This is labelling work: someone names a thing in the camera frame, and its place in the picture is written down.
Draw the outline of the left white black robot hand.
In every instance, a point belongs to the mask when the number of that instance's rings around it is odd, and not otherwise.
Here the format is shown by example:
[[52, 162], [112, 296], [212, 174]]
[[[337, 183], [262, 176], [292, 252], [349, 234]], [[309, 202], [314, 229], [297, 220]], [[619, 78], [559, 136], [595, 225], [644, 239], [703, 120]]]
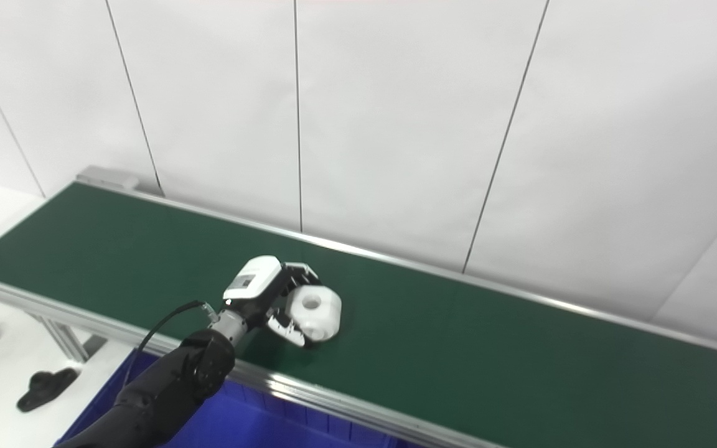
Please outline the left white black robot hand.
[[314, 341], [275, 303], [301, 287], [321, 285], [321, 279], [308, 264], [282, 262], [271, 255], [252, 258], [223, 292], [217, 321], [209, 328], [234, 348], [258, 328], [268, 328], [299, 348], [310, 348]]

